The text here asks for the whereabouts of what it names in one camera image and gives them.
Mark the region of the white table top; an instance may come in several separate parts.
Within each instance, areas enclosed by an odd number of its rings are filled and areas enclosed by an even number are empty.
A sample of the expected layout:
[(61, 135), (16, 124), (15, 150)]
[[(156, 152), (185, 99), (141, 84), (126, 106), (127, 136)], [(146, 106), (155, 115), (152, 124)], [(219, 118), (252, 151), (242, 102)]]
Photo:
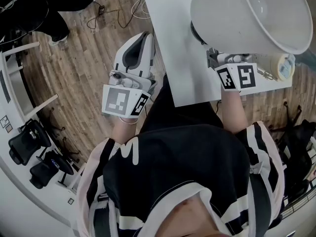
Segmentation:
[(219, 80), (207, 65), (206, 51), (212, 47), (192, 24), (191, 1), (145, 0), (176, 106), (221, 97)]

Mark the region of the person's right forearm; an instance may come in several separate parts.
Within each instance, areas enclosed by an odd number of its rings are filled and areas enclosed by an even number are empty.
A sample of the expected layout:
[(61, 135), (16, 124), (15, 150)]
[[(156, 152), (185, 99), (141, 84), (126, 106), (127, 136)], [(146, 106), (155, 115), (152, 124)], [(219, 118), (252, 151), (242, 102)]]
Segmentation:
[(248, 120), (237, 91), (221, 89), (222, 123), (227, 131), (237, 134), (248, 127)]

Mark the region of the person's left forearm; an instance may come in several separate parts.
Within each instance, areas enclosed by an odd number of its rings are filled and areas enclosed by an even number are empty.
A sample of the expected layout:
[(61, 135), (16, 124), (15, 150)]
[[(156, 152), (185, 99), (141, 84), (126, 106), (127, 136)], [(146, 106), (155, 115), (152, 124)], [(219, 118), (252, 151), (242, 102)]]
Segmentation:
[(116, 118), (111, 138), (119, 144), (126, 143), (135, 136), (137, 122), (137, 118)]

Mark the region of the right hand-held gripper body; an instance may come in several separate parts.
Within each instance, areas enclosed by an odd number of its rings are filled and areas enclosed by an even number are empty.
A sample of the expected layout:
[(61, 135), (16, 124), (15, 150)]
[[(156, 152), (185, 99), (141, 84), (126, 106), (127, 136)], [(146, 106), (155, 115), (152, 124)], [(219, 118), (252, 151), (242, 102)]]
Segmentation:
[(244, 91), (256, 87), (257, 64), (249, 54), (217, 53), (217, 68), (212, 68), (225, 91)]

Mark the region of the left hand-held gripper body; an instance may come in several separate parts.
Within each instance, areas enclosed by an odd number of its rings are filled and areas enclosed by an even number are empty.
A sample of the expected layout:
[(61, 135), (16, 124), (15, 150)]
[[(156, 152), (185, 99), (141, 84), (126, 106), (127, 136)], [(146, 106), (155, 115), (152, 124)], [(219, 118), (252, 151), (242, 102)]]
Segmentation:
[(110, 72), (103, 85), (102, 113), (126, 119), (137, 119), (156, 86), (155, 77), (139, 77), (118, 70)]

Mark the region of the person's black and white jersey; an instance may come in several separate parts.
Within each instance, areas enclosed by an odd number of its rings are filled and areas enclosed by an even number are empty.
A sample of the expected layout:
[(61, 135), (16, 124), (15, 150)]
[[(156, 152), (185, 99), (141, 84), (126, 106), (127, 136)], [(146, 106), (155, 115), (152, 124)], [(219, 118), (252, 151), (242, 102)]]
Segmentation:
[(208, 124), (108, 138), (77, 190), (80, 237), (155, 237), (169, 213), (198, 196), (219, 231), (263, 237), (279, 215), (284, 172), (262, 122), (237, 134)]

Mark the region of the white curved counter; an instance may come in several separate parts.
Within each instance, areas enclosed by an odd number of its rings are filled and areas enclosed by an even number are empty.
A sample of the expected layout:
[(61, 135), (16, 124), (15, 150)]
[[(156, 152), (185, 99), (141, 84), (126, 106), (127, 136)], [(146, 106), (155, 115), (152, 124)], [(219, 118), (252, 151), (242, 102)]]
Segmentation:
[(79, 237), (75, 195), (57, 184), (43, 189), (29, 181), (29, 171), (15, 175), (0, 156), (0, 237)]

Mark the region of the white frame table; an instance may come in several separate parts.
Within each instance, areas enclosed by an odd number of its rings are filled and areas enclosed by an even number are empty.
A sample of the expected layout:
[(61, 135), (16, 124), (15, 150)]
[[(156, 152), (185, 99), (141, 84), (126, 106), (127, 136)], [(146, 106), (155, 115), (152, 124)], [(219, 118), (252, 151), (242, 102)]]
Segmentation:
[(23, 66), (18, 66), (16, 53), (38, 46), (40, 46), (39, 41), (0, 52), (0, 107), (14, 129), (24, 125), (37, 112), (58, 98), (55, 94), (33, 107), (27, 94), (21, 77)]

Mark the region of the black office chair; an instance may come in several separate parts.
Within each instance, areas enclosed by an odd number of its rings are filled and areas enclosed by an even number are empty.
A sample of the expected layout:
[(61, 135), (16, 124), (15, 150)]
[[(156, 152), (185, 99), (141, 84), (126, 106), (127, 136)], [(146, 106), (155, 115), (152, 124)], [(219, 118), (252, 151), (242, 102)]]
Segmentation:
[(46, 187), (49, 181), (60, 171), (64, 173), (61, 184), (66, 175), (73, 175), (74, 171), (68, 161), (55, 151), (45, 153), (44, 159), (40, 158), (38, 164), (30, 169), (30, 182), (37, 188)]
[(8, 141), (9, 155), (17, 165), (26, 166), (31, 156), (44, 147), (44, 151), (51, 147), (50, 138), (44, 127), (37, 121), (30, 119), (20, 128), (20, 133)]
[(284, 196), (291, 203), (303, 195), (309, 186), (306, 176), (312, 168), (312, 160), (307, 146), (310, 138), (316, 132), (316, 122), (303, 120), (300, 125), (297, 125), (296, 122), (302, 112), (301, 106), (297, 107), (296, 116), (291, 118), (287, 102), (284, 102), (283, 105), (286, 107), (286, 126), (274, 129), (270, 125), (269, 131), (270, 133), (283, 133), (275, 142), (279, 148), (282, 163), (286, 166), (284, 169)]

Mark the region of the person's black trousers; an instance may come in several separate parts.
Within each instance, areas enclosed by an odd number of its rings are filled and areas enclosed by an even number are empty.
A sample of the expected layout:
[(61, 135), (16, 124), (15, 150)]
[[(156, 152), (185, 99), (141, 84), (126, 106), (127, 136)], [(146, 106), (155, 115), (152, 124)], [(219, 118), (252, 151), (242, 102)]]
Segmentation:
[(171, 127), (208, 124), (223, 128), (210, 102), (175, 107), (167, 75), (162, 88), (145, 118), (140, 133)]

